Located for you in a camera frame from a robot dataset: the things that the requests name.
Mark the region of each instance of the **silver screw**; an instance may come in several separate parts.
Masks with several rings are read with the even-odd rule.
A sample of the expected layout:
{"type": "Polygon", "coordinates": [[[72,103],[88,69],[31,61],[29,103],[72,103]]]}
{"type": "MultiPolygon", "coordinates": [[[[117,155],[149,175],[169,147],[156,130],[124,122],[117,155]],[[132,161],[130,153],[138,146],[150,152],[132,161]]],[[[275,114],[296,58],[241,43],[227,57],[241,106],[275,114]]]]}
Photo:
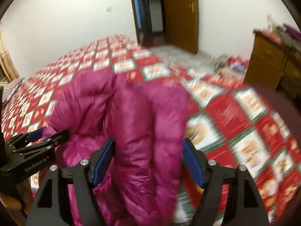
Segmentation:
{"type": "Polygon", "coordinates": [[[240,166],[238,167],[238,169],[241,170],[242,172],[245,172],[245,171],[246,171],[246,166],[240,165],[240,166]]]}
{"type": "Polygon", "coordinates": [[[216,161],[213,160],[213,159],[211,159],[211,160],[208,161],[208,164],[209,164],[210,166],[215,166],[215,165],[216,165],[216,161]]]}
{"type": "Polygon", "coordinates": [[[83,159],[83,160],[80,161],[80,164],[81,164],[82,166],[85,166],[85,165],[87,165],[88,163],[89,163],[89,160],[87,160],[87,159],[83,159]]]}
{"type": "Polygon", "coordinates": [[[50,170],[54,172],[57,168],[58,168],[57,165],[52,165],[52,166],[50,167],[50,170]]]}

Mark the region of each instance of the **purple puffer jacket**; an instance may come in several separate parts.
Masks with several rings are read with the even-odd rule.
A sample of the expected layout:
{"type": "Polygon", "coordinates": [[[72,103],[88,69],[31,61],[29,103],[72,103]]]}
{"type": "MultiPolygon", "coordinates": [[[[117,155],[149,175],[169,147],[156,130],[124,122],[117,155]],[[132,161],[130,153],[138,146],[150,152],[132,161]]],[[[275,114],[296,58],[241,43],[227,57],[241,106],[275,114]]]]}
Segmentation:
{"type": "MultiPolygon", "coordinates": [[[[44,136],[70,130],[56,150],[60,167],[76,165],[116,141],[115,159],[94,189],[108,225],[168,225],[173,217],[188,93],[180,85],[132,86],[122,75],[89,72],[65,86],[44,136]]],[[[69,185],[74,224],[82,225],[69,185]]]]}

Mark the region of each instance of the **beige curtain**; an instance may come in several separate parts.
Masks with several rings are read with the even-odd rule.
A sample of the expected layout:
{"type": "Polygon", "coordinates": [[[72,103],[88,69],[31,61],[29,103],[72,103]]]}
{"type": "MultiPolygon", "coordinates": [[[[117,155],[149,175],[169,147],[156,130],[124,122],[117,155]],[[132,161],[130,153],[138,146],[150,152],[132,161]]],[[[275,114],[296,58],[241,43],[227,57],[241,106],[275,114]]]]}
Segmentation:
{"type": "Polygon", "coordinates": [[[2,70],[4,71],[5,77],[7,78],[8,82],[11,82],[13,79],[18,78],[19,74],[16,71],[13,62],[11,61],[11,57],[3,41],[3,35],[1,31],[0,31],[0,57],[1,57],[0,65],[2,70]]]}

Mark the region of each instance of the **bedspread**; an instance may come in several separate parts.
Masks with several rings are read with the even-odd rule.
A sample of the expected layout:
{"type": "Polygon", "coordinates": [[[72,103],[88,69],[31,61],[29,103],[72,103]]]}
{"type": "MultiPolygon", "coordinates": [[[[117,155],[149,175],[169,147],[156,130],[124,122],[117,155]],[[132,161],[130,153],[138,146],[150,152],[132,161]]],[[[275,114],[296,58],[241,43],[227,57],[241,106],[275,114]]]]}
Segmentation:
{"type": "MultiPolygon", "coordinates": [[[[186,137],[208,159],[214,158],[223,166],[245,164],[269,219],[281,215],[299,186],[301,155],[280,115],[249,86],[162,60],[124,35],[88,43],[29,78],[3,110],[5,139],[46,126],[62,87],[76,75],[97,70],[123,74],[135,84],[160,81],[183,85],[191,96],[186,137]]],[[[36,191],[38,174],[30,181],[36,191]]],[[[183,184],[178,206],[184,220],[189,220],[203,191],[192,182],[185,167],[183,184]]],[[[216,225],[221,224],[227,192],[224,186],[216,225]]]]}

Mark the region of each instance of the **wooden cabinet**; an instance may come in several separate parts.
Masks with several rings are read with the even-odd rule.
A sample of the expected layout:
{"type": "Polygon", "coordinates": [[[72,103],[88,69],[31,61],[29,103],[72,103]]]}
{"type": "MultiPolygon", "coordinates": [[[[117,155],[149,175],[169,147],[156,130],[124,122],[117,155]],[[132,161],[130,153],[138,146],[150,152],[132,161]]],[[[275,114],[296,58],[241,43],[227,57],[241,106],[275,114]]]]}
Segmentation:
{"type": "Polygon", "coordinates": [[[284,77],[289,79],[286,81],[286,88],[289,91],[294,88],[293,95],[296,96],[296,89],[299,88],[296,84],[301,83],[301,61],[294,57],[290,49],[276,44],[258,31],[255,32],[254,48],[245,82],[276,90],[284,77]]]}

